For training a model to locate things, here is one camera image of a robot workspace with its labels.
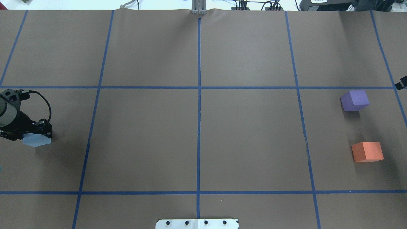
black cable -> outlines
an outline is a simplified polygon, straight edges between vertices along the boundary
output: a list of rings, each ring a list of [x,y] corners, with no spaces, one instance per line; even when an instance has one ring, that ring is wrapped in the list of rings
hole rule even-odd
[[[257,2],[257,1],[245,1],[245,2],[264,3],[264,2]]]
[[[384,12],[383,10],[384,10],[385,6],[387,5],[387,2],[388,2],[388,1],[384,1],[384,2],[383,2],[382,10],[380,10],[381,12]]]
[[[37,92],[35,90],[29,90],[28,93],[35,93],[35,94],[39,95],[47,103],[47,106],[48,106],[48,109],[49,109],[49,117],[48,117],[47,122],[44,122],[44,125],[50,123],[51,117],[52,117],[52,110],[51,110],[51,105],[48,102],[48,100],[43,95],[41,95],[41,93],[39,93],[39,92]]]
[[[296,6],[297,10],[300,11],[298,4],[297,4],[297,0],[294,0],[294,1],[295,1],[295,6]]]
[[[42,124],[42,126],[41,126],[40,128],[38,128],[38,129],[36,129],[36,130],[33,130],[33,131],[31,131],[31,132],[11,131],[12,133],[17,133],[17,134],[29,134],[29,133],[37,132],[37,131],[40,131],[42,128],[44,128],[44,126],[47,125],[48,123],[50,123],[50,121],[51,121],[52,110],[51,110],[51,105],[50,105],[50,103],[48,102],[48,100],[47,100],[43,95],[41,95],[41,93],[39,93],[39,92],[37,92],[37,91],[35,91],[35,90],[29,90],[28,93],[29,93],[29,94],[30,94],[30,93],[35,93],[35,94],[39,95],[39,96],[47,103],[47,106],[48,106],[48,109],[49,109],[49,117],[48,117],[48,120],[45,121],[45,122]]]
[[[270,7],[269,10],[273,10],[273,11],[278,10],[278,6],[280,5],[280,4],[278,3],[279,1],[280,1],[280,0],[275,0],[274,3],[273,3],[273,5]]]
[[[273,3],[272,3],[272,2],[270,2],[270,1],[267,1],[267,2],[265,2],[265,3],[263,4],[263,6],[261,7],[261,10],[260,10],[260,11],[262,11],[262,10],[263,10],[264,6],[265,6],[267,3],[270,3],[270,8],[271,8],[271,5],[272,5]]]
[[[279,10],[281,10],[281,5],[280,5],[280,3],[278,3],[280,0],[276,0],[276,8],[275,8],[275,10],[277,10],[277,11],[279,11]]]

wire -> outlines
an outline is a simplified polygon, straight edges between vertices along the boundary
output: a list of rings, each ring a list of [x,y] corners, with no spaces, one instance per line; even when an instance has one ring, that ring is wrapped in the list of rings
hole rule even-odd
[[[271,8],[271,5],[272,5],[273,3],[272,3],[272,2],[270,2],[270,1],[267,1],[267,2],[265,2],[265,3],[263,4],[263,6],[261,7],[261,10],[260,10],[260,11],[262,11],[262,10],[263,10],[264,6],[265,6],[267,3],[270,3],[270,8]]]
[[[250,1],[239,0],[239,6],[237,6],[237,3],[236,3],[236,10],[247,10],[248,2],[250,2]]]
[[[294,0],[294,1],[295,1],[295,6],[296,6],[297,10],[300,11],[298,4],[297,4],[297,0]]]
[[[280,0],[275,0],[273,5],[269,8],[269,10],[279,11],[281,10],[281,5],[278,3]]]
[[[128,2],[128,3],[125,3],[125,4],[123,4],[123,5],[120,5],[120,8],[125,8],[126,6],[130,5],[131,3],[135,2],[135,1],[136,1],[136,0],[131,0],[131,1]],[[140,3],[138,2],[138,0],[137,0],[137,8],[140,10]]]
[[[257,1],[244,1],[244,2],[264,3],[264,2],[257,2]]]
[[[383,10],[384,10],[384,7],[387,5],[387,1],[384,1],[383,3],[383,7],[382,7],[382,10],[380,10],[380,11],[382,11],[383,12]]]
[[[50,123],[50,121],[51,121],[52,110],[51,110],[51,105],[50,105],[50,103],[48,102],[48,100],[47,100],[43,95],[41,95],[41,93],[39,93],[39,92],[37,92],[37,91],[35,91],[35,90],[29,90],[28,93],[29,93],[29,94],[30,94],[30,93],[35,93],[35,94],[39,95],[39,96],[47,103],[47,106],[48,106],[48,109],[49,109],[49,117],[48,117],[48,120],[45,121],[45,122],[42,124],[42,126],[41,126],[40,128],[38,128],[38,129],[36,129],[36,130],[32,130],[32,131],[30,131],[30,132],[11,131],[12,133],[17,133],[17,134],[29,134],[29,133],[37,132],[37,131],[40,131],[42,128],[44,128],[44,126],[46,126],[46,125],[47,125],[48,123]]]
[[[52,117],[52,110],[51,110],[50,103],[48,102],[48,100],[43,95],[41,95],[41,93],[39,93],[39,92],[37,92],[35,90],[29,90],[28,93],[35,93],[35,94],[39,95],[47,103],[47,106],[48,106],[48,109],[49,109],[49,117],[48,117],[47,122],[44,123],[44,125],[48,124],[51,121],[51,117]]]

metal bracket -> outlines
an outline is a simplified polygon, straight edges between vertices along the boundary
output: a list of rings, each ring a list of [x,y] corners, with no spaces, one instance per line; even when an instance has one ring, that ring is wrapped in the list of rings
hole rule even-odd
[[[38,129],[37,131],[33,131],[31,133],[42,134],[45,137],[51,139],[52,138],[52,125],[50,123],[47,123],[46,125],[44,125],[44,123],[46,121],[47,121],[46,119],[41,119],[38,122],[33,121],[33,124],[32,124],[33,129],[38,129],[38,127],[40,127],[40,126],[42,126],[42,127],[41,127],[41,129]],[[4,131],[0,130],[0,137],[8,139],[8,140],[16,141],[17,139],[23,140],[24,134],[23,133],[13,133],[13,132],[4,132]]]
[[[206,0],[192,0],[192,14],[206,14]]]
[[[155,229],[239,229],[238,219],[159,220]]]

purple cube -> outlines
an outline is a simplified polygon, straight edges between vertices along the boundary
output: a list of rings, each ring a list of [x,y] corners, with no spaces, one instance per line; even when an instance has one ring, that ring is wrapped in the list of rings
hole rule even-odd
[[[341,102],[344,111],[361,110],[370,104],[365,90],[350,90],[342,95]]]

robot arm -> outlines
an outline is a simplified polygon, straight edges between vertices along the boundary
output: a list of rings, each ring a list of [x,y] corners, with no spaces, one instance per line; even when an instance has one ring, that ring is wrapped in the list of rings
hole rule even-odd
[[[21,101],[29,99],[31,93],[38,94],[47,103],[48,119],[35,122],[20,110]],[[33,133],[52,138],[51,114],[50,104],[39,92],[7,89],[0,93],[0,137],[16,141],[22,140],[24,134]]]

